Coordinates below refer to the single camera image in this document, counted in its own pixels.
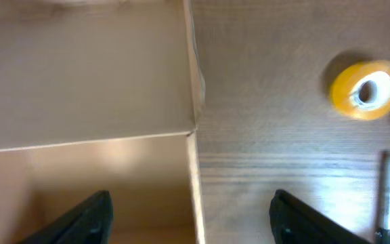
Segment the brown cardboard box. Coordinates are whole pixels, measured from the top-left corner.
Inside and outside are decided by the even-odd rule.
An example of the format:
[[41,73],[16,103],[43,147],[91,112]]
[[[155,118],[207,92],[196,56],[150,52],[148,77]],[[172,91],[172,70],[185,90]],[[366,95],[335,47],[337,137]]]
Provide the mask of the brown cardboard box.
[[100,190],[108,243],[204,243],[191,1],[0,1],[0,243]]

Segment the black permanent marker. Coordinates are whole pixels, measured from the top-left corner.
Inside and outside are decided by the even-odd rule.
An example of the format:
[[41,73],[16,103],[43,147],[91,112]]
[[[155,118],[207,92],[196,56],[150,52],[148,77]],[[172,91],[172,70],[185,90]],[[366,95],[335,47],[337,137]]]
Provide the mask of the black permanent marker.
[[382,154],[378,190],[378,211],[375,230],[376,244],[390,244],[390,152]]

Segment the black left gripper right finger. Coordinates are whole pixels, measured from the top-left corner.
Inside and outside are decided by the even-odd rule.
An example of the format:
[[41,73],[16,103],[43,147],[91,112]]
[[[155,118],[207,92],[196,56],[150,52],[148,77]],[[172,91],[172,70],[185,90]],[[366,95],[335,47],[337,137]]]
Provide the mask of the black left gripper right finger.
[[271,200],[269,219],[276,244],[369,244],[282,189]]

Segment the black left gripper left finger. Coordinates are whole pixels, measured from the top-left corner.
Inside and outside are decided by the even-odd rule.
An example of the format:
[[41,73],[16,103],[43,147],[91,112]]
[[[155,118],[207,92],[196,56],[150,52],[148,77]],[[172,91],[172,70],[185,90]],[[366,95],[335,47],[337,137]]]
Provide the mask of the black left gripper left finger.
[[20,244],[108,244],[112,223],[110,193],[100,190]]

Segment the yellow tape roll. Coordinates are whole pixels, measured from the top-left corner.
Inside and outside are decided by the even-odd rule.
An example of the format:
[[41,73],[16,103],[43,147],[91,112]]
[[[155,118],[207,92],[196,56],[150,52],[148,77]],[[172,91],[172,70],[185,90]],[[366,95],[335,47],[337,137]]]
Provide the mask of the yellow tape roll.
[[343,116],[371,121],[390,113],[390,61],[358,62],[342,71],[329,89]]

